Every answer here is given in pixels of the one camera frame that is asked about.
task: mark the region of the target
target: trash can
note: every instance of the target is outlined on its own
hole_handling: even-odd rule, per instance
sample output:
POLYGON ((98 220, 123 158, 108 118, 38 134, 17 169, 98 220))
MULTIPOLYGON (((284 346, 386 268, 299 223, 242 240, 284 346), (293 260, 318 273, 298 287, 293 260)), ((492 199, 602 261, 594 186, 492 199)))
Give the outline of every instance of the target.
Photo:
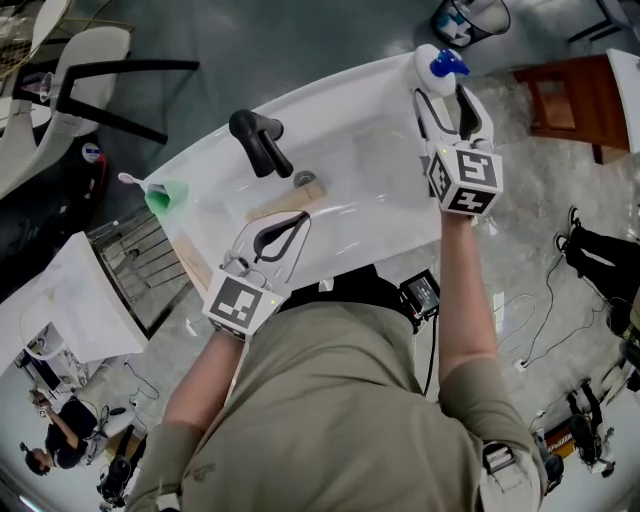
POLYGON ((431 26, 443 43, 464 48, 504 34, 511 15, 503 0, 444 0, 431 17, 431 26))

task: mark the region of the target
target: blue cap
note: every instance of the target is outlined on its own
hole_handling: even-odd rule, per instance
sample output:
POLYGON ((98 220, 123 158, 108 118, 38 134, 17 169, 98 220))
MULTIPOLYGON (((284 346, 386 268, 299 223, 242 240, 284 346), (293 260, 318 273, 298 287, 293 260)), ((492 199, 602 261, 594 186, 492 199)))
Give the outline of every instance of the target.
POLYGON ((441 50, 438 57, 429 65, 431 72, 437 77, 445 77, 449 73, 468 75, 469 68, 452 50, 441 50))

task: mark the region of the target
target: t-shirt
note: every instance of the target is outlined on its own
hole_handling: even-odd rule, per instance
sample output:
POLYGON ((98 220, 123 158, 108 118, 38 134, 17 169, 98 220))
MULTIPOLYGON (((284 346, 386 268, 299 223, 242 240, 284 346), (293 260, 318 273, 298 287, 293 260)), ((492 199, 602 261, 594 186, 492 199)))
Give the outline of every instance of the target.
POLYGON ((312 303, 276 315, 252 342, 229 401, 204 436, 149 435, 128 510, 181 495, 183 512, 477 511, 482 451, 534 458, 498 364, 479 359, 420 393, 412 326, 370 305, 312 303))
POLYGON ((82 459, 87 449, 84 439, 91 436, 98 422, 89 409, 75 398, 64 404, 58 416, 78 436, 78 448, 71 447, 67 442, 67 436, 55 424, 49 426, 44 445, 53 456, 56 467, 69 469, 75 467, 82 459))

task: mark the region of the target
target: white cube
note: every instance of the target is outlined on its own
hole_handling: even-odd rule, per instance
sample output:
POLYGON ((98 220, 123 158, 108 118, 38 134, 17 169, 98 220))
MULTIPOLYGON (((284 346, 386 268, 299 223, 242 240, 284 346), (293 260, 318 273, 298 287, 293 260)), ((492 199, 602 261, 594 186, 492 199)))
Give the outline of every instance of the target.
POLYGON ((430 149, 426 175, 440 208, 486 215, 502 194, 502 157, 447 144, 430 149))

